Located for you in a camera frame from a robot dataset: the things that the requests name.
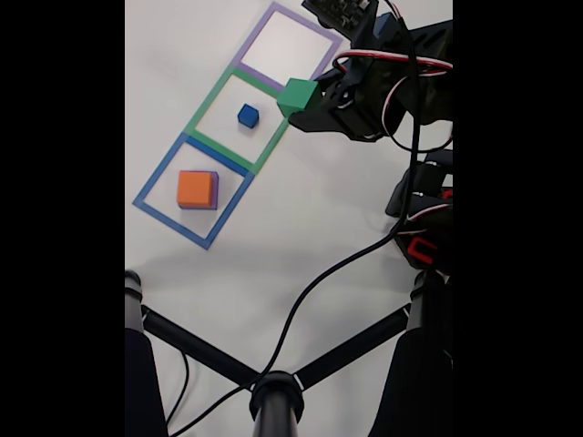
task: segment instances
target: blue cube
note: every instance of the blue cube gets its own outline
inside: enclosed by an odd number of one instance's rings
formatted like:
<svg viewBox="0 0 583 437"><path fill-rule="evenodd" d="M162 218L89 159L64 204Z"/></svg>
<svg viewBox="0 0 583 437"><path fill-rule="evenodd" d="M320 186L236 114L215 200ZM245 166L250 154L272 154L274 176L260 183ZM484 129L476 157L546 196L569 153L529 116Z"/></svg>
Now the blue cube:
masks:
<svg viewBox="0 0 583 437"><path fill-rule="evenodd" d="M237 116L239 122L246 127L253 129L259 121L259 111L249 105L243 105L243 108Z"/></svg>

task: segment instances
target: black frame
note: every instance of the black frame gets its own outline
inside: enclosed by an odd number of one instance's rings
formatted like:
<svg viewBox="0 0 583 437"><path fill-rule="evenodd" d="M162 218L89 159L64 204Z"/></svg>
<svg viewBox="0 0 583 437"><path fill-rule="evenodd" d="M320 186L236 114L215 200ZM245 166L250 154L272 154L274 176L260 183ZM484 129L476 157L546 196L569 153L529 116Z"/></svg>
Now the black frame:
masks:
<svg viewBox="0 0 583 437"><path fill-rule="evenodd" d="M229 354L215 348L205 340L184 330L146 305L141 306L144 330L184 352L193 360L204 364L228 380L242 385L259 376L259 372ZM344 366L361 358L365 353L390 340L406 329L411 304L377 321L344 343L326 352L320 358L303 366L292 375L302 391L328 378Z"/></svg>

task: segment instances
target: black metal rod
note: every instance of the black metal rod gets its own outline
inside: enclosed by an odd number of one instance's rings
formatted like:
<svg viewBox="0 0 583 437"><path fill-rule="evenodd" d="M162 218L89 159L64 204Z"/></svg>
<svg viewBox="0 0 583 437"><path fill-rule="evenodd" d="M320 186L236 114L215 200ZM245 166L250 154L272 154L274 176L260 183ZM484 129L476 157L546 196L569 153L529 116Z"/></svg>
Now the black metal rod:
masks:
<svg viewBox="0 0 583 437"><path fill-rule="evenodd" d="M296 437L298 424L285 391L267 393L255 420L254 437Z"/></svg>
<svg viewBox="0 0 583 437"><path fill-rule="evenodd" d="M142 305L144 330L155 335L170 346L183 351L192 359L213 369L228 380L242 385L256 378L259 373L230 355L215 348L205 340L184 330L176 323L159 315L154 310Z"/></svg>
<svg viewBox="0 0 583 437"><path fill-rule="evenodd" d="M405 305L296 371L295 375L302 382L303 389L305 391L308 390L318 382L339 371L342 367L358 360L365 353L372 351L377 346L404 331L408 320L404 310L409 312L410 308L411 304Z"/></svg>

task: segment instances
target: purple square outline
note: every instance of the purple square outline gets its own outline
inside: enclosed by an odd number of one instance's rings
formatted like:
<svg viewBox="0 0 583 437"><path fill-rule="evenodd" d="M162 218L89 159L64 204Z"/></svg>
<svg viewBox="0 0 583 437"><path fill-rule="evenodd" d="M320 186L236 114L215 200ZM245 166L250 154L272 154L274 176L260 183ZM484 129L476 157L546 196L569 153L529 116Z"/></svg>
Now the purple square outline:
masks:
<svg viewBox="0 0 583 437"><path fill-rule="evenodd" d="M320 61L320 64L316 67L316 70L313 72L312 76L310 77L310 80L314 80L316 77L318 77L319 75L321 75L323 73L324 68L326 68L328 63L332 60L332 57L334 56L334 54L338 50L338 47L340 46L343 39L340 36L333 34L332 32L329 32L329 31L321 28L319 25L316 25L315 23L311 22L310 20L307 20L303 16L296 14L295 12L291 11L287 7L282 6L279 3L273 2L270 5L270 7L267 9L267 11L265 11L265 14L263 14L259 23L255 26L255 28L253 28L251 34L245 40L245 42L243 43L243 45L239 49L239 52L237 52L237 55L235 55L235 57L233 57L231 64L236 66L237 68L240 68L243 71L246 71L247 73L249 73L250 75L259 79L261 82L265 83L266 85L269 85L272 88L277 89L278 91L283 91L283 89L285 88L285 85L282 85L279 82L276 82L275 80L260 73L255 68L251 68L250 66L247 66L247 65L243 64L243 62L242 62L242 59L245 56L245 54L247 53L247 51L249 50L249 47L251 47L251 45L253 44L255 39L257 39L257 36L259 36L259 33L261 32L263 27L265 27L267 22L270 20L270 18L274 12L279 12L281 14L284 14L284 15L288 16L289 18L291 18L292 20L297 21L301 25L305 25L309 29L313 30L315 33L320 34L322 36L325 36L326 38L328 38L332 41L332 45L330 46L330 48L326 52L326 55L324 55L324 57L322 58L322 61Z"/></svg>

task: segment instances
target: black cable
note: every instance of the black cable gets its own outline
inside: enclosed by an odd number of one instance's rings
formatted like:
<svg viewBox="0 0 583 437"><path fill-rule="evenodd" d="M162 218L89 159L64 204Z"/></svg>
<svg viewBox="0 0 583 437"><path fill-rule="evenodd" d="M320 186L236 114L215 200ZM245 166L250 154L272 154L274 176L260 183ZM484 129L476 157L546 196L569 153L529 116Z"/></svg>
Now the black cable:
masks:
<svg viewBox="0 0 583 437"><path fill-rule="evenodd" d="M389 132L387 130L387 135L389 136L389 138L397 145L397 147L401 148L402 150L406 150L407 152L411 152L412 149L407 147L407 146L403 146L401 143L399 143L395 137L393 137L393 134L391 134L391 132ZM434 147L434 148L428 148L426 150L419 150L417 153L431 153L431 152L436 152L437 150L443 150L444 148L446 148L447 146L449 146L450 144L452 144L452 141L454 141L454 137L450 137L445 144L443 144L442 146L439 147Z"/></svg>
<svg viewBox="0 0 583 437"><path fill-rule="evenodd" d="M413 140L412 140L412 146L411 146L411 157L410 157L410 161L409 161L409 178L407 179L407 186L405 188L405 197L404 197L404 202L403 202L403 206L401 208L401 215L399 216L399 219L393 225L393 227L389 231L389 234L386 237L380 239L379 241L377 241L373 245L369 246L368 248L362 249L362 250L354 253L350 257L338 262L334 266L327 269L320 276L318 276L318 278L314 279L310 283L310 285L308 285L308 287L306 287L306 289L302 292L300 297L293 304L293 307L291 307L290 314L288 315L288 318L285 321L285 324L283 326L283 330L281 331L280 339L277 343L277 346L275 347L275 351L273 352L273 355L271 356L270 361L268 362L265 369L256 378L254 378L252 381L249 381L245 384L242 384L239 387L229 391L222 398L220 398L218 401L213 403L199 417L194 419L192 422L190 422L189 424L184 426L179 431L172 434L170 437L179 437L182 433L186 432L187 430L192 428L194 425L196 425L197 423L202 421L209 414L211 414L219 405L221 405L223 402L225 402L231 396L237 394L240 391L249 389L253 384L257 383L265 375L267 375L267 373L269 373L269 371L271 370L271 367L273 366L273 364L277 360L277 357L280 354L281 347L283 346L283 342L285 341L285 337L288 333L288 330L290 329L290 326L292 325L293 316L295 316L296 311L298 310L298 308L300 308L300 305L302 304L304 299L306 299L308 294L314 288L316 288L316 286L318 284L320 284L320 282L322 282L324 279L328 278L334 272L338 271L342 267L347 266L351 262L356 261L357 259L363 257L364 255L368 255L369 253L381 248L382 246L384 246L387 243L389 243L390 241L392 241L394 239L394 237L396 236L397 232L399 231L400 227L402 227L402 225L405 223L406 217L407 217L407 212L409 211L409 206L411 204L411 196L413 195L415 166L417 164L417 153L419 150L419 137L421 135L421 123L420 123L419 117L421 115L422 95L421 95L421 85L419 83L419 66L417 65L417 62L416 62L417 55L415 53L414 42L413 42L413 39L412 39L411 34L409 32L409 29L407 29L407 26L404 23L403 18L399 18L398 22L399 22L399 25L401 26L401 28L403 29L403 33L404 33L405 38L407 40L407 44L409 45L409 66L411 67L411 70L412 70L411 77L413 79L414 94L416 97L416 99L414 100L414 107L413 107L413 112L412 112L412 116L413 116Z"/></svg>
<svg viewBox="0 0 583 437"><path fill-rule="evenodd" d="M184 360L184 367L186 368L186 377L184 378L184 386L182 387L182 391L180 392L180 396L179 396L178 400L176 401L176 403L174 404L174 408L172 408L172 411L168 415L168 418L166 419L166 426L170 425L170 421L172 420L172 416L176 412L176 409L179 407L180 402L182 401L182 398L184 397L184 393L186 392L186 388L189 385L189 378L190 378L189 361L187 360L184 352L181 352L181 353L182 353L182 359Z"/></svg>

